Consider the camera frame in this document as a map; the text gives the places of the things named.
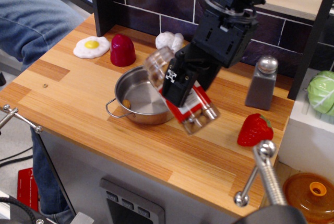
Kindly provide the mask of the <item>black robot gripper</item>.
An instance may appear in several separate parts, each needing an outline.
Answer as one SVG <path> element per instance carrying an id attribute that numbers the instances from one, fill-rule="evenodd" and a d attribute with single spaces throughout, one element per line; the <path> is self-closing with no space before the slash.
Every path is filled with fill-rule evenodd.
<path id="1" fill-rule="evenodd" d="M 258 27 L 256 19 L 255 9 L 230 15 L 207 8 L 190 44 L 170 60 L 162 95 L 182 107 L 195 81 L 208 89 L 220 68 L 229 68 L 241 60 Z"/>

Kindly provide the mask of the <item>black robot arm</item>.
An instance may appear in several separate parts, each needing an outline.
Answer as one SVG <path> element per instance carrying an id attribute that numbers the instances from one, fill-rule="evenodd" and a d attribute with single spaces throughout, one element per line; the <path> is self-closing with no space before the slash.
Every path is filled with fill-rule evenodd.
<path id="1" fill-rule="evenodd" d="M 207 90 L 220 68 L 243 57 L 258 22 L 255 5 L 266 0 L 204 0 L 205 9 L 191 42 L 171 59 L 162 95 L 182 107 L 195 82 Z"/>

